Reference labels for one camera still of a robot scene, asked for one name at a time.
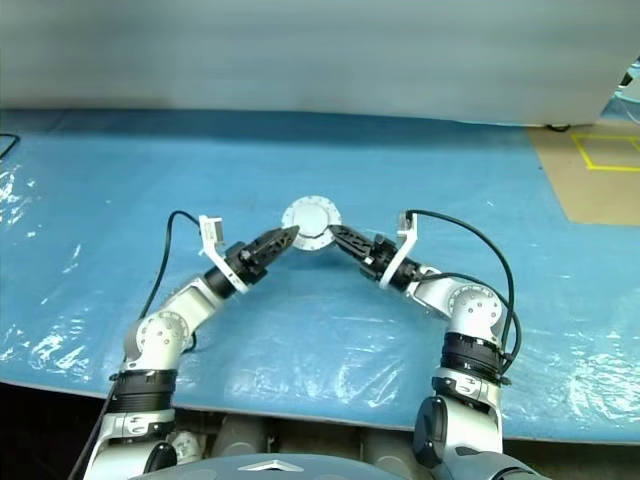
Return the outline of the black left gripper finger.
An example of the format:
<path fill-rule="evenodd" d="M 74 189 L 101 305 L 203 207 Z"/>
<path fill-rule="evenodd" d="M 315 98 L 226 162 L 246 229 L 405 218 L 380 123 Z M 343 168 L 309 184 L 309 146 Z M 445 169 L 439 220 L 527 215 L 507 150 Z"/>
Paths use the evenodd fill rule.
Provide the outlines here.
<path fill-rule="evenodd" d="M 254 270 L 262 272 L 290 248 L 297 231 L 267 231 L 254 241 Z"/>
<path fill-rule="evenodd" d="M 251 256 L 279 256 L 292 246 L 298 232 L 297 225 L 269 230 L 251 242 L 247 250 Z"/>

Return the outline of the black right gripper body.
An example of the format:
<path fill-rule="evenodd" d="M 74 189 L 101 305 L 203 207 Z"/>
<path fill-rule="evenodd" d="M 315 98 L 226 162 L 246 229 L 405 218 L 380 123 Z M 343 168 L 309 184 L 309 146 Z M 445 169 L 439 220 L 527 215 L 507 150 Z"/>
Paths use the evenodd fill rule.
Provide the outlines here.
<path fill-rule="evenodd" d="M 398 247 L 394 241 L 377 234 L 369 248 L 369 253 L 360 263 L 360 272 L 366 278 L 379 282 L 397 251 Z"/>

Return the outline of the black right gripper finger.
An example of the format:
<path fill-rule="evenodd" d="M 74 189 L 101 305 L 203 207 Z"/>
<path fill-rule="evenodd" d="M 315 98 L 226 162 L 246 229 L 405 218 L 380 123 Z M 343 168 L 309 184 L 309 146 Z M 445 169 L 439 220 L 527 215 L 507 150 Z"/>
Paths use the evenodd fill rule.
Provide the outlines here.
<path fill-rule="evenodd" d="M 354 229 L 331 229 L 336 245 L 357 260 L 362 269 L 371 267 L 371 240 Z"/>
<path fill-rule="evenodd" d="M 349 226 L 333 224 L 329 226 L 335 244 L 350 256 L 369 256 L 373 242 Z"/>

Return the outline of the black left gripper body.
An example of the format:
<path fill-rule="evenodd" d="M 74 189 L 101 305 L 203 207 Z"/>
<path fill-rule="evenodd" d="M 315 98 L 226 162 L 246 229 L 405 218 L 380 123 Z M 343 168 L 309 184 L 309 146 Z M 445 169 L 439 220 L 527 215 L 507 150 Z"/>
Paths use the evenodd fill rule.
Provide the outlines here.
<path fill-rule="evenodd" d="M 255 285 L 266 274 L 269 265 L 266 242 L 236 242 L 226 250 L 226 263 L 246 285 Z"/>

